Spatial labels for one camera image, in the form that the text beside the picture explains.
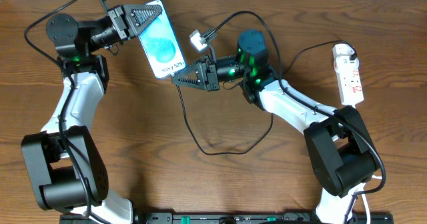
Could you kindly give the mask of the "blue Galaxy smartphone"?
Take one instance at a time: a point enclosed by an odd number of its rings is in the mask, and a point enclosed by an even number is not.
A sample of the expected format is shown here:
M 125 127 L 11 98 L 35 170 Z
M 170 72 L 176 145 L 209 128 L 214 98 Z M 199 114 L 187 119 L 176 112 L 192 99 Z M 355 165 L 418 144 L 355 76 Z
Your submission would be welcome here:
M 161 79 L 186 67 L 186 62 L 175 36 L 163 2 L 155 0 L 148 5 L 159 5 L 161 14 L 139 35 L 153 74 Z

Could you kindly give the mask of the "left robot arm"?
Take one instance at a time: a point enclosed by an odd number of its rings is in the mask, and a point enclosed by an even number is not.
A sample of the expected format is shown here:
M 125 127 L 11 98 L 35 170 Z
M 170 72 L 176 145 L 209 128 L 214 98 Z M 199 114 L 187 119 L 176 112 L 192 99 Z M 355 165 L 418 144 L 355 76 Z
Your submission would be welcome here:
M 96 21 L 78 21 L 62 8 L 44 17 L 64 88 L 49 121 L 23 138 L 21 150 L 38 206 L 60 212 L 63 222 L 141 222 L 133 203 L 109 187 L 90 130 L 109 81 L 99 50 L 139 36 L 162 12 L 158 4 L 118 5 Z

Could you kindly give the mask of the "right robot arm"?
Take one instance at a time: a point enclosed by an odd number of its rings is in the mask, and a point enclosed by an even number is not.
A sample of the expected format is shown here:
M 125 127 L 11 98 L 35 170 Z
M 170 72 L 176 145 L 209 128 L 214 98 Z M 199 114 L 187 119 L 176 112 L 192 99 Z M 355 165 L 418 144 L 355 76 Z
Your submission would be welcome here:
M 177 87 L 217 91 L 221 82 L 241 79 L 249 103 L 281 117 L 304 136 L 312 169 L 322 186 L 315 214 L 322 223 L 349 223 L 359 196 L 376 171 L 385 179 L 381 160 L 360 113 L 353 105 L 341 109 L 323 105 L 294 89 L 268 61 L 261 31 L 238 37 L 237 53 L 205 55 L 172 76 Z

